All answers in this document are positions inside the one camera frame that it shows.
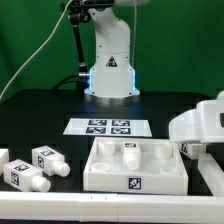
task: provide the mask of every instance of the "green wall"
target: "green wall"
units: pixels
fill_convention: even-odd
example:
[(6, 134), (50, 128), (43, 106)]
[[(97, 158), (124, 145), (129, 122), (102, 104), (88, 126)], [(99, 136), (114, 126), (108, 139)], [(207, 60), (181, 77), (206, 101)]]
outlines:
[[(51, 33), (62, 2), (0, 0), (0, 91)], [(152, 0), (139, 7), (137, 87), (200, 92), (211, 97), (224, 89), (223, 10), (224, 0)], [(133, 8), (116, 8), (115, 13), (133, 26)], [(93, 23), (82, 24), (80, 29), (86, 61), (92, 66)], [(77, 71), (73, 33), (65, 17), (52, 41), (23, 70), (5, 99), (22, 89), (50, 89)]]

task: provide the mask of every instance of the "white plastic part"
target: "white plastic part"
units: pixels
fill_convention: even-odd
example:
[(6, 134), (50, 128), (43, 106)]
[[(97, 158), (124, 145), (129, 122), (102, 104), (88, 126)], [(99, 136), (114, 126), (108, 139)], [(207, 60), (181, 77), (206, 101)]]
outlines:
[(172, 156), (171, 144), (157, 144), (155, 145), (155, 157), (157, 159), (169, 159)]
[(210, 154), (201, 154), (198, 169), (213, 196), (224, 196), (224, 173)]
[(141, 150), (138, 143), (135, 141), (124, 141), (122, 153), (123, 165), (127, 166), (130, 170), (137, 170), (141, 162)]
[(100, 141), (98, 144), (98, 154), (100, 156), (113, 156), (115, 153), (115, 144), (113, 141)]
[(108, 171), (110, 171), (110, 165), (108, 163), (93, 163), (91, 165), (91, 171), (93, 171), (93, 172), (108, 172)]
[[(112, 156), (102, 157), (98, 154), (98, 144), (102, 141), (114, 142), (115, 153)], [(138, 163), (133, 160), (128, 161), (129, 167), (126, 166), (125, 142), (136, 144), (141, 150), (141, 160), (136, 156), (137, 161), (141, 161), (138, 169), (136, 169)], [(172, 148), (172, 156), (168, 159), (156, 158), (155, 149), (158, 144), (161, 147), (164, 145), (166, 149), (169, 145)], [(93, 166), (98, 163), (106, 163), (110, 169), (98, 166), (103, 167), (102, 171), (99, 168), (94, 170)], [(161, 173), (162, 167), (166, 170), (166, 175), (164, 172)], [(188, 189), (188, 176), (177, 144), (168, 140), (97, 137), (83, 173), (83, 180), (86, 191), (187, 195)]]
[(0, 219), (200, 224), (224, 220), (223, 197), (0, 192), (0, 198)]
[(207, 149), (206, 144), (183, 143), (183, 144), (178, 144), (178, 146), (179, 146), (180, 152), (192, 160), (199, 159), (199, 155), (205, 154)]
[(202, 101), (197, 108), (174, 118), (169, 124), (169, 136), (173, 142), (224, 142), (224, 100)]
[(50, 182), (43, 177), (41, 169), (36, 168), (22, 160), (15, 160), (3, 166), (4, 181), (13, 187), (29, 192), (47, 192)]
[(3, 165), (9, 163), (9, 150), (0, 149), (0, 175), (3, 173)]
[(48, 176), (66, 177), (70, 173), (65, 157), (48, 146), (32, 149), (32, 163)]

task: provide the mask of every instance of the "table surface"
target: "table surface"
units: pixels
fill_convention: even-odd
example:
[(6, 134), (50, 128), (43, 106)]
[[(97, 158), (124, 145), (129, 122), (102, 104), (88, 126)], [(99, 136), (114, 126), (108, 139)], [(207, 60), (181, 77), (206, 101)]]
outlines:
[[(152, 138), (168, 139), (168, 124), (177, 115), (196, 107), (207, 96), (197, 93), (141, 93), (136, 103), (104, 106), (85, 101), (75, 91), (24, 90), (0, 105), (0, 148), (8, 148), (10, 161), (31, 161), (31, 149), (48, 145), (63, 153), (71, 167), (68, 177), (47, 177), (50, 192), (83, 192), (82, 173), (94, 136), (65, 136), (70, 118), (148, 120)], [(208, 152), (222, 166), (222, 144), (211, 144)], [(183, 156), (189, 175), (189, 195), (211, 195), (197, 169), (197, 160)], [(1, 191), (17, 191), (0, 177)], [(53, 221), (0, 220), (0, 223), (55, 223)]]

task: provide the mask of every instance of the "white shape sorter box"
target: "white shape sorter box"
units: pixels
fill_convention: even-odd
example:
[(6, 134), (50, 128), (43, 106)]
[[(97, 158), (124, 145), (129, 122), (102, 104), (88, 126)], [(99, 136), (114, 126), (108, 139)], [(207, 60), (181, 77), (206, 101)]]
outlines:
[[(139, 166), (128, 166), (139, 159)], [(169, 140), (96, 137), (83, 179), (85, 191), (187, 195), (188, 190), (178, 145)]]

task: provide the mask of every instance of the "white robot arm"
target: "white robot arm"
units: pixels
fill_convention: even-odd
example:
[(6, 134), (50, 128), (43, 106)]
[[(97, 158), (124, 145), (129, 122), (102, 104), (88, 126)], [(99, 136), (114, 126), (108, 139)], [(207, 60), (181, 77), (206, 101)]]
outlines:
[(87, 22), (91, 17), (96, 30), (96, 63), (90, 69), (89, 87), (85, 90), (87, 99), (120, 104), (139, 96), (140, 92), (135, 88), (135, 71), (129, 62), (130, 28), (114, 15), (112, 6), (138, 6), (149, 1), (74, 0), (72, 7), (83, 9)]

